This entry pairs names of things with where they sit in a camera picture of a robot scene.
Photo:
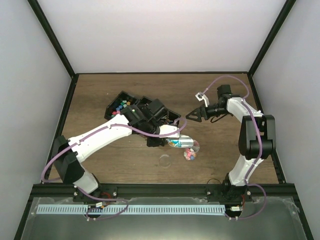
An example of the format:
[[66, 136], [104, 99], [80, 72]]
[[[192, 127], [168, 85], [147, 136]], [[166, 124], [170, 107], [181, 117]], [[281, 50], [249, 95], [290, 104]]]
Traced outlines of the metal scoop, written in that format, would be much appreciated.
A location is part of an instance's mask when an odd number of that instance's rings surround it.
[[191, 148], [194, 146], [194, 140], [188, 136], [181, 134], [179, 138], [167, 138], [167, 143], [173, 148]]

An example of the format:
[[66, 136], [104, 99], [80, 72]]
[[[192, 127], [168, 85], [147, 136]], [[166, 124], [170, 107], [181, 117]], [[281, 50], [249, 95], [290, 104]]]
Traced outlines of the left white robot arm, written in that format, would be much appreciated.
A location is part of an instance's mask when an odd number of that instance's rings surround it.
[[85, 169], [83, 162], [107, 145], [141, 134], [148, 145], [159, 146], [164, 138], [174, 136], [177, 126], [168, 124], [169, 111], [158, 99], [148, 105], [127, 105], [119, 113], [98, 127], [66, 138], [58, 136], [53, 142], [53, 166], [64, 184], [73, 184], [84, 190], [89, 201], [97, 202], [102, 196], [96, 177]]

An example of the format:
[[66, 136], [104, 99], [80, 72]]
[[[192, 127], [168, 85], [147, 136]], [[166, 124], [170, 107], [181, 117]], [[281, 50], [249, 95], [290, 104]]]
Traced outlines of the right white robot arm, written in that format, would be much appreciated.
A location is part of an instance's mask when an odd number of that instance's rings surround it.
[[239, 158], [227, 174], [228, 185], [222, 188], [223, 198], [229, 202], [240, 196], [240, 186], [249, 183], [257, 166], [276, 150], [276, 121], [273, 115], [264, 114], [250, 106], [243, 97], [231, 92], [228, 84], [217, 88], [218, 102], [209, 103], [208, 97], [198, 92], [195, 97], [204, 104], [186, 115], [195, 122], [213, 117], [232, 115], [241, 123], [238, 149]]

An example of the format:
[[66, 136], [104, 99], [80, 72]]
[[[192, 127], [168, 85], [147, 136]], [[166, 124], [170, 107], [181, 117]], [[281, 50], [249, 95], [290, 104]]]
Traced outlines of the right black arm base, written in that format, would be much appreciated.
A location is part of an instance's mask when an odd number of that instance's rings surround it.
[[246, 200], [248, 186], [232, 185], [228, 178], [223, 181], [211, 178], [207, 181], [204, 192], [209, 202], [221, 204], [242, 204]]

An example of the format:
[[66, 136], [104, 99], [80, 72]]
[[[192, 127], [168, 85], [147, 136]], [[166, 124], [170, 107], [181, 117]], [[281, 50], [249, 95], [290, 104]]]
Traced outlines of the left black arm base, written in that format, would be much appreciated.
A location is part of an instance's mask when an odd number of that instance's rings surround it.
[[103, 191], [101, 188], [101, 185], [98, 186], [98, 188], [91, 193], [87, 193], [82, 188], [79, 188], [77, 185], [74, 185], [73, 187], [74, 187], [74, 198], [82, 200], [84, 202], [112, 203], [117, 201], [115, 196], [113, 196], [107, 191]]

